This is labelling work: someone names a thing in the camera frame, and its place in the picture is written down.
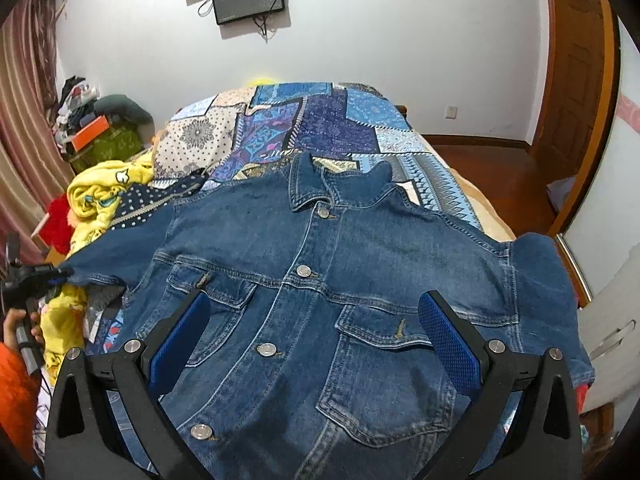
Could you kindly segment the orange sleeve forearm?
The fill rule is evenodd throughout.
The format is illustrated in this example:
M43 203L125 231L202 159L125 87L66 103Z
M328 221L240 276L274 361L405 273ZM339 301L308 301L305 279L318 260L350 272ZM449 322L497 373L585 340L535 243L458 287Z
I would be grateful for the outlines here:
M36 454L32 447L39 382L27 374L24 362L6 344L1 344L1 426L21 458L32 466Z

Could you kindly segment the person's left hand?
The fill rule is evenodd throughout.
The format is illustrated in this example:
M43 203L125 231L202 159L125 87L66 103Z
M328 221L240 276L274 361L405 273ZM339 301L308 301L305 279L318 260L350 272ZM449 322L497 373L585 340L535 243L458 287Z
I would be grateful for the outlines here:
M40 327L40 316L37 311L28 314L22 309L10 309L6 312L6 317L3 321L3 343L6 348L10 349L16 354L20 353L17 341L17 330L23 326L25 316L30 319L30 333L40 346L44 345L42 329Z

